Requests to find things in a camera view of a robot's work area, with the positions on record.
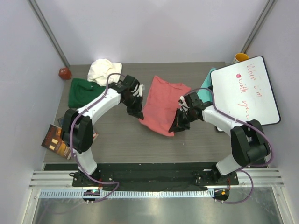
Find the pink t shirt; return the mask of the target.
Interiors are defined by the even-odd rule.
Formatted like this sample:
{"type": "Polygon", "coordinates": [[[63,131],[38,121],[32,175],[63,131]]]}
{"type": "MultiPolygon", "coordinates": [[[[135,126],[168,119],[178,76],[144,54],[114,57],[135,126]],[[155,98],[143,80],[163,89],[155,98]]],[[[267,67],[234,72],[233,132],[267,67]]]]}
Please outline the pink t shirt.
{"type": "Polygon", "coordinates": [[[145,106],[142,109],[144,119],[139,122],[150,130],[167,137],[173,137],[169,132],[175,119],[176,110],[180,108],[180,97],[191,88],[183,83],[169,83],[154,76],[145,106]]]}

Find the white t shirt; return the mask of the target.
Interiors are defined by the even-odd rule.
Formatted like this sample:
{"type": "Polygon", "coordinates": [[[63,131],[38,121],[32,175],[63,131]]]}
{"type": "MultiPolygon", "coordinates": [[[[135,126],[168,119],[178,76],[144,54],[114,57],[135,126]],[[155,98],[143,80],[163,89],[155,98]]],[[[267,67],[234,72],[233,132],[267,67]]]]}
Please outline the white t shirt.
{"type": "Polygon", "coordinates": [[[87,74],[87,80],[90,82],[96,82],[99,86],[105,86],[108,83],[117,83],[120,79],[120,75],[108,76],[112,73],[121,73],[122,64],[113,63],[107,59],[98,59],[94,61],[87,74]]]}

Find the green t shirt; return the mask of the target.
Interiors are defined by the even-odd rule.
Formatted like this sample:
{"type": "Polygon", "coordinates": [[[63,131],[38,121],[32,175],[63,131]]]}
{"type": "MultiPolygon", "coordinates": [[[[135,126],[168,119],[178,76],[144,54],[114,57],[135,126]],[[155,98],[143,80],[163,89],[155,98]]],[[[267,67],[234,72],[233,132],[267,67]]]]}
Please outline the green t shirt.
{"type": "Polygon", "coordinates": [[[96,82],[90,82],[80,78],[74,78],[69,91],[69,108],[81,108],[105,91],[105,86],[100,86],[96,82]]]}

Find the white dry-erase board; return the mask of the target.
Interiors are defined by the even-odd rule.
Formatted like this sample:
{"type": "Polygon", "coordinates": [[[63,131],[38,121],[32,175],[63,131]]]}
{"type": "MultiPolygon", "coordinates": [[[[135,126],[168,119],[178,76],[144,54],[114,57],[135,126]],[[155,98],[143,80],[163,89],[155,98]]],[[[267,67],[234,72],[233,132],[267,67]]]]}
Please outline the white dry-erase board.
{"type": "Polygon", "coordinates": [[[281,121],[263,56],[212,71],[211,84],[222,112],[242,121],[256,119],[263,126],[281,121]]]}

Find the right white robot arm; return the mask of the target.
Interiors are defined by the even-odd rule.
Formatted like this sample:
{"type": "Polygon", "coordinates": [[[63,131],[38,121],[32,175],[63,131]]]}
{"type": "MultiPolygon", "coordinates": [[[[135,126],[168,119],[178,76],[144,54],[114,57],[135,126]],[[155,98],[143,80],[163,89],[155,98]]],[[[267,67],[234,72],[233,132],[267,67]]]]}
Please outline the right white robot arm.
{"type": "Polygon", "coordinates": [[[211,167],[211,179],[216,184],[223,184],[235,171],[253,165],[271,152],[269,143],[263,136],[263,129],[257,120],[236,121],[208,107],[196,106],[177,109],[169,132],[181,132],[190,129],[190,123],[201,120],[210,123],[225,132],[231,141],[231,154],[211,167]]]}

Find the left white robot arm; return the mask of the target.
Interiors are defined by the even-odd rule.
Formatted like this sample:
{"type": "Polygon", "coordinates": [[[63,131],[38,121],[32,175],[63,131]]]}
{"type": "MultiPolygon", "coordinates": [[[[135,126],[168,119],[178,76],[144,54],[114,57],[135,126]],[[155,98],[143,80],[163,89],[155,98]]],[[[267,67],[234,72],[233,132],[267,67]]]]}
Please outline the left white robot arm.
{"type": "Polygon", "coordinates": [[[111,83],[92,102],[79,109],[68,109],[65,112],[61,139],[69,147],[71,156],[78,165],[79,174],[83,176],[87,185],[116,183],[100,181],[100,170],[91,150],[93,126],[106,112],[121,103],[127,107],[129,115],[143,119],[143,90],[144,85],[137,81],[131,84],[111,83]]]}

